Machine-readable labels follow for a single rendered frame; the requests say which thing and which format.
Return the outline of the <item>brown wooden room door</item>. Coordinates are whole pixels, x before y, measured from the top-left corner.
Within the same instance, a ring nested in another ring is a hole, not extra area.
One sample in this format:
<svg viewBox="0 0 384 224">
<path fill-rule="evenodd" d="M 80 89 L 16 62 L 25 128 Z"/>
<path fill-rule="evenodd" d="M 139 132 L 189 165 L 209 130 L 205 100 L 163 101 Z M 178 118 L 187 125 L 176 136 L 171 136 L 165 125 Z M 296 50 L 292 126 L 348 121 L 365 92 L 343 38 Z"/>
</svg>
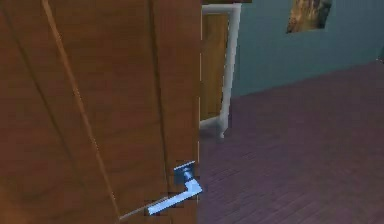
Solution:
<svg viewBox="0 0 384 224">
<path fill-rule="evenodd" d="M 0 224 L 197 224 L 201 0 L 0 0 Z"/>
</svg>

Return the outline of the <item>brown door with white frame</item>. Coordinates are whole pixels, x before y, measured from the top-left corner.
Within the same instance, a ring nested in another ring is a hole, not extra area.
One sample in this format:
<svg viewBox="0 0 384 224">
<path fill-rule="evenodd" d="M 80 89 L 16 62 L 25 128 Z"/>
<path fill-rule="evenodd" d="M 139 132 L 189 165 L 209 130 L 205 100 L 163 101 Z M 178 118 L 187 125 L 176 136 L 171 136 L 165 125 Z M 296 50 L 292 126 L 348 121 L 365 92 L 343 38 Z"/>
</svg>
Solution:
<svg viewBox="0 0 384 224">
<path fill-rule="evenodd" d="M 242 4 L 202 5 L 200 128 L 225 136 L 238 46 Z"/>
</svg>

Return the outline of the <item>framed brown wall picture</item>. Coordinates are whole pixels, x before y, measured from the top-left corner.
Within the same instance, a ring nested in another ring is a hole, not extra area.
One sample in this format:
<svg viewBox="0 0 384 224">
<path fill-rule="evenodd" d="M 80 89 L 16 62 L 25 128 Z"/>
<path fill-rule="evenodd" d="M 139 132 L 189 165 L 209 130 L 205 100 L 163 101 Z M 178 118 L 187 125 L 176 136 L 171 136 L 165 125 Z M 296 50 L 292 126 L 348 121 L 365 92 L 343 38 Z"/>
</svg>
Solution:
<svg viewBox="0 0 384 224">
<path fill-rule="evenodd" d="M 333 0 L 293 0 L 287 33 L 324 29 Z"/>
</svg>

